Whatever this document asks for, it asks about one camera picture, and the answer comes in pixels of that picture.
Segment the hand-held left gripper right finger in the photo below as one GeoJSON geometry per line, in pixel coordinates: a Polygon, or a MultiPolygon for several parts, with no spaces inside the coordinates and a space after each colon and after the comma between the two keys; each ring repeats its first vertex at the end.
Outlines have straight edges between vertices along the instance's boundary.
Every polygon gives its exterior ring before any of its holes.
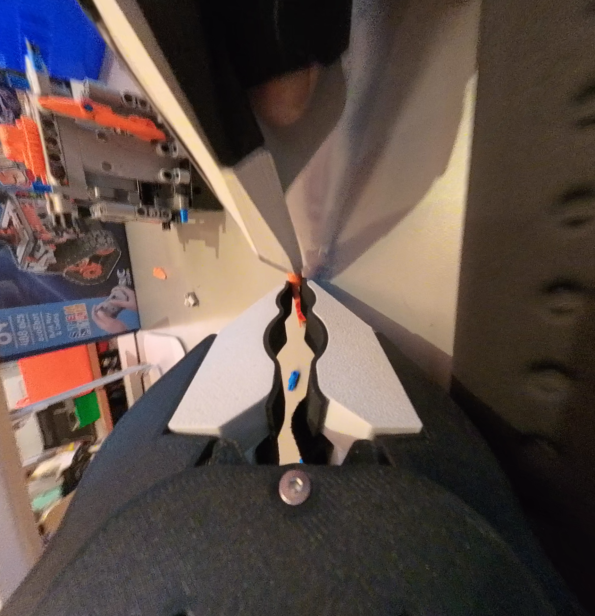
{"type": "Polygon", "coordinates": [[[423,422],[373,328],[315,281],[301,284],[304,340],[313,353],[292,433],[307,465],[341,465],[351,447],[413,437],[423,422]]]}

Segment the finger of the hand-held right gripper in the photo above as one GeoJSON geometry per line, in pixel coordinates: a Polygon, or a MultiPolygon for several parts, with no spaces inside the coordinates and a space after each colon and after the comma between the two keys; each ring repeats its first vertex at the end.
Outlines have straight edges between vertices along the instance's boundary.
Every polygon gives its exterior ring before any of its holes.
{"type": "Polygon", "coordinates": [[[92,18],[243,232],[235,219],[235,204],[229,191],[229,169],[233,166],[223,166],[217,159],[136,1],[93,1],[92,18]]]}
{"type": "Polygon", "coordinates": [[[285,273],[300,273],[302,255],[272,155],[256,149],[229,169],[235,219],[257,257],[285,273]]]}

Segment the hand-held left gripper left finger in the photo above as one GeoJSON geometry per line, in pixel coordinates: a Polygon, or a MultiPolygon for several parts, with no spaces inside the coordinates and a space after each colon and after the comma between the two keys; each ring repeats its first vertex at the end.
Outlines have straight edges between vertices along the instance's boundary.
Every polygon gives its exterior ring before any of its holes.
{"type": "Polygon", "coordinates": [[[280,463],[285,395],[278,354],[287,342],[289,283],[216,335],[168,423],[171,434],[236,443],[247,458],[280,463]]]}

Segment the person's right hand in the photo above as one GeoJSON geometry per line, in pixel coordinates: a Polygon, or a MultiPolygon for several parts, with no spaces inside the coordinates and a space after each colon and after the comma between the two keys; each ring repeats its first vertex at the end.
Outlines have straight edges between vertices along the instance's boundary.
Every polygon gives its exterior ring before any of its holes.
{"type": "Polygon", "coordinates": [[[321,70],[312,64],[250,88],[247,96],[257,119],[270,127],[295,124],[309,108],[321,70]]]}

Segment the white book stand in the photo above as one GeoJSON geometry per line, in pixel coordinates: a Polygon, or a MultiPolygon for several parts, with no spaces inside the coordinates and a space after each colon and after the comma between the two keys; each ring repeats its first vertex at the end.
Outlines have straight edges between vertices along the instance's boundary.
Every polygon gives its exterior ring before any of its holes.
{"type": "MultiPolygon", "coordinates": [[[[154,331],[118,337],[130,403],[186,354],[179,338],[154,331]]],[[[0,608],[40,557],[41,536],[0,374],[0,608]]]]}

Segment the toy building-block model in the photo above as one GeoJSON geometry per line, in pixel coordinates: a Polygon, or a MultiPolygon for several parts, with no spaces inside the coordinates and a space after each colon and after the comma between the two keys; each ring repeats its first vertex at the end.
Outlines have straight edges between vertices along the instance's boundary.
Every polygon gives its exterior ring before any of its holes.
{"type": "Polygon", "coordinates": [[[149,101],[101,82],[50,75],[26,41],[25,74],[1,71],[0,150],[21,173],[19,196],[45,205],[40,219],[173,224],[222,206],[149,101]]]}

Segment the green block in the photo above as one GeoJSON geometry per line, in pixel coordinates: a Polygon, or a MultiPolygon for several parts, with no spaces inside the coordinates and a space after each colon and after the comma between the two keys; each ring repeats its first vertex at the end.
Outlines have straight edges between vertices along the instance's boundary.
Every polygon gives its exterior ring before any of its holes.
{"type": "Polygon", "coordinates": [[[99,407],[98,397],[94,390],[75,397],[74,414],[77,420],[77,427],[84,428],[91,424],[96,423],[101,418],[101,411],[99,407]]]}

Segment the blue plastic bin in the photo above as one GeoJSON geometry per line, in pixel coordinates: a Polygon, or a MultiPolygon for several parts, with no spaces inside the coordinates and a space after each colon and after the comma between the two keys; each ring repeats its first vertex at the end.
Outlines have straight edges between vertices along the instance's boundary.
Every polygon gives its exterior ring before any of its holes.
{"type": "Polygon", "coordinates": [[[0,1],[0,68],[25,72],[26,42],[51,76],[97,79],[106,44],[77,1],[0,1]]]}

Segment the orange plastic object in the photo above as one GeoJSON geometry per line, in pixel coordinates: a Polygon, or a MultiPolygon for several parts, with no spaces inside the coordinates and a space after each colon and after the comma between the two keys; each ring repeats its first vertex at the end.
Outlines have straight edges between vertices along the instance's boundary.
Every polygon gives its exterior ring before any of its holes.
{"type": "Polygon", "coordinates": [[[24,396],[15,408],[34,404],[87,384],[94,379],[86,345],[45,352],[17,360],[24,396]]]}

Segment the black box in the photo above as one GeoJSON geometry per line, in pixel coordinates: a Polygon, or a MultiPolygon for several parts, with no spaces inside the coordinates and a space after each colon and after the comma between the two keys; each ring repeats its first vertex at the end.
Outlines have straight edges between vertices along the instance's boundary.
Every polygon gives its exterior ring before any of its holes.
{"type": "Polygon", "coordinates": [[[44,450],[75,441],[94,443],[97,439],[95,424],[80,426],[75,407],[53,405],[37,413],[37,423],[44,450]]]}

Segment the blue toy kit box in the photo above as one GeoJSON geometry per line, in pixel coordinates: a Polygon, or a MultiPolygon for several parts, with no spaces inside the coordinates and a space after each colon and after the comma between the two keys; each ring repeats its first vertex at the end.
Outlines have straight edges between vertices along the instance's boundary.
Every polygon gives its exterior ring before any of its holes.
{"type": "Polygon", "coordinates": [[[0,150],[0,360],[137,330],[124,225],[40,219],[45,205],[12,188],[21,177],[0,150]]]}

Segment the black dimpled panel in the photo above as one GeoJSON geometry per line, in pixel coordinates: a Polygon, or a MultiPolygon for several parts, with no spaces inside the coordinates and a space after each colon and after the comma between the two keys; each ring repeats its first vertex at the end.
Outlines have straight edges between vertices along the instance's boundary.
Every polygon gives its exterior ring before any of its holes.
{"type": "Polygon", "coordinates": [[[483,1],[451,391],[595,615],[595,1],[483,1]]]}

